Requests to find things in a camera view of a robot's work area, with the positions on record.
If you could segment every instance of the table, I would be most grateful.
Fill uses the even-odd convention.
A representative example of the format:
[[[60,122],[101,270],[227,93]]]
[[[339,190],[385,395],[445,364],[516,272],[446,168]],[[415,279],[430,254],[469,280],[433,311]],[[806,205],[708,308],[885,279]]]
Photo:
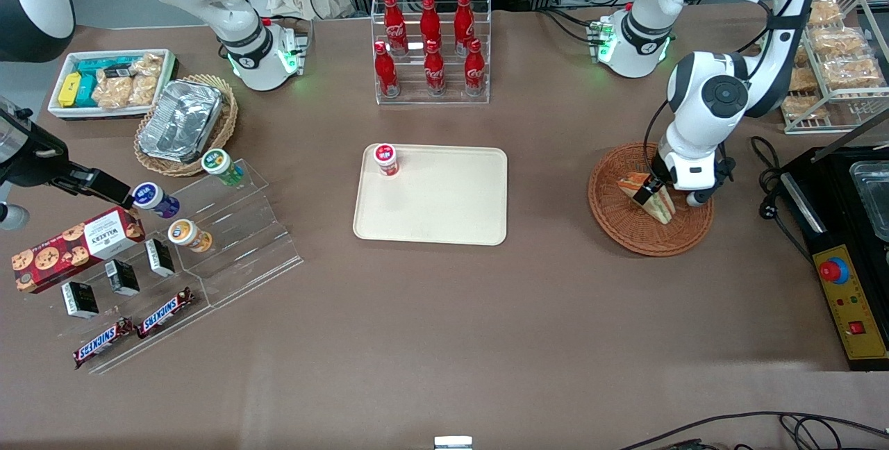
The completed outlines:
[[[235,80],[206,27],[77,30],[71,51],[164,47],[181,74],[232,83],[241,114],[229,151],[270,182],[307,262],[103,376],[72,370],[47,310],[61,304],[54,292],[24,296],[7,281],[3,447],[382,450],[470,434],[479,449],[617,448],[753,409],[886,427],[889,374],[844,372],[812,269],[756,214],[762,165],[747,138],[768,137],[786,162],[831,137],[784,136],[776,114],[743,122],[728,142],[737,181],[715,196],[708,237],[681,256],[629,253],[587,206],[590,170],[611,147],[641,140],[673,64],[692,49],[744,44],[760,10],[687,8],[669,58],[642,80],[591,66],[546,17],[498,12],[495,23],[492,102],[471,108],[376,106],[365,20],[319,23],[307,74],[269,93]],[[137,163],[137,121],[39,123],[76,161],[130,184],[190,182]],[[506,241],[356,238],[361,153],[378,141],[503,149]],[[33,220],[0,238],[4,260],[106,208],[48,187],[19,188],[10,202]],[[771,418],[687,436],[788,444]]]

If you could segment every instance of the red emergency stop button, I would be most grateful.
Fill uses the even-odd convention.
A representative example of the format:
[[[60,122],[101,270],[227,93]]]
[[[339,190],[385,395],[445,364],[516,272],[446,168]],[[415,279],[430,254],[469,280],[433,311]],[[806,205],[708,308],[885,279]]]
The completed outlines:
[[[842,285],[849,281],[849,267],[839,257],[831,257],[818,266],[818,274],[828,282]]]

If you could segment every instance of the packaged bread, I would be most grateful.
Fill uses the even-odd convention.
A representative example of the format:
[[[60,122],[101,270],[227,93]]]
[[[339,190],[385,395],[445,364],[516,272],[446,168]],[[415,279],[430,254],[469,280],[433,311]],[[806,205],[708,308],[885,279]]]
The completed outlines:
[[[826,61],[822,63],[820,69],[826,86],[832,90],[886,86],[886,80],[873,57]]]
[[[809,61],[809,53],[806,52],[806,48],[803,47],[803,44],[797,46],[797,53],[793,56],[793,62],[797,65],[804,65]]]
[[[148,106],[155,99],[158,88],[158,77],[137,74],[133,77],[133,92],[130,94],[130,106]]]
[[[813,0],[810,26],[828,26],[842,20],[839,3],[836,0]]]
[[[645,186],[645,181],[647,180],[648,174],[645,172],[631,172],[625,177],[620,178],[617,181],[617,186],[621,191],[626,193],[628,197],[633,198],[636,192],[639,191],[642,186]],[[645,201],[642,209],[644,209],[648,215],[657,219],[660,224],[667,224],[673,219],[673,215],[676,214],[676,206],[674,206],[673,199],[670,198],[670,194],[666,187],[662,187],[657,193],[653,194],[653,196]]]
[[[133,92],[133,78],[108,76],[105,70],[96,70],[96,82],[92,100],[99,108],[123,108],[128,105]]]
[[[164,57],[150,52],[146,52],[141,60],[133,62],[133,72],[142,74],[143,76],[155,77],[155,80],[161,76],[161,68],[164,67]]]
[[[840,58],[867,49],[860,28],[817,28],[809,32],[812,50],[825,58]]]
[[[818,89],[818,79],[810,67],[795,67],[790,73],[790,92],[812,92]]]
[[[829,114],[828,108],[823,105],[818,106],[813,111],[809,111],[809,108],[818,104],[818,101],[820,101],[818,96],[795,96],[791,94],[784,98],[784,102],[781,102],[781,111],[790,120],[796,120],[800,117],[806,119],[829,117],[831,114]]]

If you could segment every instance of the woven basket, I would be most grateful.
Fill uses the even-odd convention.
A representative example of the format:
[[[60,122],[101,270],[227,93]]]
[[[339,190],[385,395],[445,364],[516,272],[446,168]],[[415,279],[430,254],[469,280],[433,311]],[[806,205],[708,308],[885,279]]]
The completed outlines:
[[[653,158],[657,145],[649,143]],[[683,253],[701,242],[713,222],[713,200],[701,207],[690,207],[686,193],[669,188],[676,206],[673,220],[666,225],[642,210],[617,186],[629,172],[646,172],[642,143],[628,143],[610,150],[590,175],[587,198],[593,217],[604,232],[634,253],[666,257]]]
[[[223,147],[231,135],[235,133],[235,121],[238,120],[238,102],[235,101],[235,95],[231,90],[231,86],[218,76],[206,76],[205,74],[186,76],[181,80],[205,83],[222,92],[222,112],[219,114],[219,118],[216,119],[216,124],[213,125],[210,139],[207,140],[209,146],[206,148],[212,149],[212,147]],[[142,129],[145,129],[145,126],[149,123],[149,120],[151,120],[151,116],[154,112],[155,106],[152,106],[149,112],[146,113],[145,118],[142,119],[142,123],[139,124],[139,129],[136,131],[136,140],[133,143],[133,148],[136,150],[136,158],[139,159],[139,163],[145,165],[149,171],[159,172],[159,174],[172,176],[174,178],[193,176],[202,171],[200,160],[192,163],[179,163],[172,160],[164,160],[162,158],[154,158],[153,156],[145,155],[145,153],[139,149],[139,134],[142,132]]]

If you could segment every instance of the walkers cookie box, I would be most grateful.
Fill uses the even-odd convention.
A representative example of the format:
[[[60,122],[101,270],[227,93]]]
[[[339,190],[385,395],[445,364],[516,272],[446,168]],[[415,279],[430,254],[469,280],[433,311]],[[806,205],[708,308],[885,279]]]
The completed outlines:
[[[13,255],[15,286],[39,294],[144,239],[136,210],[115,207]]]

